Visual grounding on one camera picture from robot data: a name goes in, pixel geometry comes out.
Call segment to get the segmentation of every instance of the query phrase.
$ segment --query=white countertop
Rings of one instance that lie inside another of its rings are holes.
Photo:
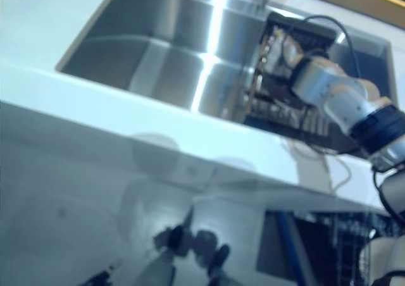
[[[347,25],[372,28],[375,35],[390,40],[399,105],[405,109],[405,85],[401,84],[405,82],[405,69],[401,68],[405,31],[319,0],[274,1],[306,12],[339,15]],[[335,158],[308,160],[294,150],[290,140],[278,135],[57,72],[56,64],[101,2],[2,0],[0,100],[126,137],[148,140],[150,135],[145,134],[165,135],[180,152],[291,185],[331,192],[346,178],[347,171]],[[351,156],[340,158],[351,177],[337,195],[381,208],[370,165]]]

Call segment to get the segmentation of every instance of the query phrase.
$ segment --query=stainless steel sink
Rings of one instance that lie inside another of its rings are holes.
[[[264,25],[259,1],[106,0],[60,70],[226,118]]]

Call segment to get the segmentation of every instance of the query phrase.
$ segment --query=cable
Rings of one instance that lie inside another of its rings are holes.
[[[378,193],[380,192],[380,187],[377,184],[377,171],[373,171],[373,184]]]
[[[352,43],[351,37],[350,37],[349,33],[347,32],[345,26],[344,26],[341,22],[339,22],[338,20],[334,19],[333,17],[327,16],[327,15],[311,15],[311,16],[305,17],[305,18],[302,19],[302,20],[299,20],[298,23],[308,22],[309,20],[312,20],[312,19],[325,19],[325,20],[328,20],[328,21],[330,21],[330,22],[336,24],[336,26],[338,26],[338,27],[341,29],[341,31],[343,32],[343,34],[345,35],[345,37],[346,37],[346,39],[347,39],[347,45],[349,46],[350,54],[351,54],[351,57],[352,57],[352,60],[353,60],[353,65],[354,65],[354,68],[355,68],[355,71],[356,71],[356,76],[357,76],[358,78],[361,78],[361,72],[360,72],[360,66],[359,66],[359,59],[358,59],[358,57],[357,57],[357,55],[356,55],[356,52],[354,52],[354,47],[353,47],[353,43]],[[296,24],[292,24],[292,25],[285,31],[285,35],[284,35],[284,38],[283,38],[283,41],[282,41],[282,48],[281,48],[282,55],[281,55],[281,57],[282,57],[283,63],[284,63],[284,64],[286,65],[286,67],[289,68],[289,69],[292,69],[292,68],[291,68],[290,65],[288,65],[288,63],[287,63],[286,60],[285,60],[285,56],[284,56],[284,43],[285,43],[285,40],[287,39],[287,37],[289,36],[289,34],[295,29],[295,27],[296,27]]]
[[[399,226],[405,227],[405,221],[399,214],[397,214],[394,209],[392,209],[391,205],[386,200],[383,191],[381,190],[380,186],[377,184],[377,171],[373,170],[373,184],[378,192],[378,196],[380,197],[381,203],[384,206],[385,210],[387,210],[388,214],[396,221]]]
[[[341,160],[339,157],[337,157],[337,156],[334,156],[333,157],[338,163],[340,163],[342,166],[343,166],[343,168],[346,170],[346,172],[347,172],[347,176],[343,179],[343,180],[341,180],[339,183],[337,183],[334,187],[332,187],[332,191],[333,192],[336,192],[336,191],[338,191],[338,189],[340,189],[341,187],[343,187],[345,184],[347,184],[350,180],[351,180],[351,178],[352,178],[352,170],[349,168],[349,166],[347,166],[346,165],[346,163],[343,161],[343,160]]]

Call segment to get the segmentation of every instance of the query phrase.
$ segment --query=white robotic arm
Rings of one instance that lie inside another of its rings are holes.
[[[261,54],[263,71],[286,78],[299,99],[338,124],[342,133],[366,153],[375,173],[396,172],[385,179],[379,194],[387,211],[405,225],[405,113],[389,98],[381,97],[373,83],[348,76],[325,53],[304,53],[280,28],[274,28],[264,40]],[[389,281],[383,284],[381,280],[375,285],[404,282],[401,277],[389,275],[405,274],[405,237],[398,240],[392,254],[395,256],[391,257],[391,263],[396,270],[387,269],[385,282]]]

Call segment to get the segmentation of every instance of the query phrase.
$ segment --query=black cable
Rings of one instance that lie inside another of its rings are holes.
[[[380,187],[377,184],[377,171],[373,171],[373,184],[378,193],[380,193]]]
[[[350,37],[349,33],[347,32],[345,26],[341,22],[339,22],[338,20],[334,19],[333,17],[327,16],[327,15],[311,15],[311,16],[305,17],[302,20],[299,20],[298,23],[308,22],[309,20],[312,20],[312,19],[325,19],[325,20],[328,20],[328,21],[336,24],[336,26],[338,26],[341,29],[341,31],[343,32],[343,34],[345,35],[345,37],[347,39],[347,45],[349,46],[350,54],[351,54],[351,57],[352,57],[352,60],[353,60],[353,65],[354,65],[354,68],[355,68],[355,71],[356,71],[356,76],[358,78],[361,78],[359,59],[358,59],[358,57],[356,55],[356,52],[354,52],[354,47],[353,47],[351,37]],[[285,40],[287,39],[288,35],[295,29],[295,27],[296,27],[296,24],[292,24],[285,31],[285,36],[284,36],[283,41],[282,41],[282,48],[281,48],[282,55],[281,56],[282,56],[283,63],[289,69],[292,69],[292,68],[291,68],[290,65],[288,65],[288,63],[285,60],[284,43],[285,43]]]
[[[405,221],[401,218],[399,214],[397,214],[394,209],[392,209],[391,205],[386,200],[383,191],[380,189],[380,186],[377,184],[377,171],[373,170],[373,184],[378,192],[378,196],[380,197],[380,201],[384,206],[385,210],[391,215],[391,217],[398,223],[399,226],[405,228]]]

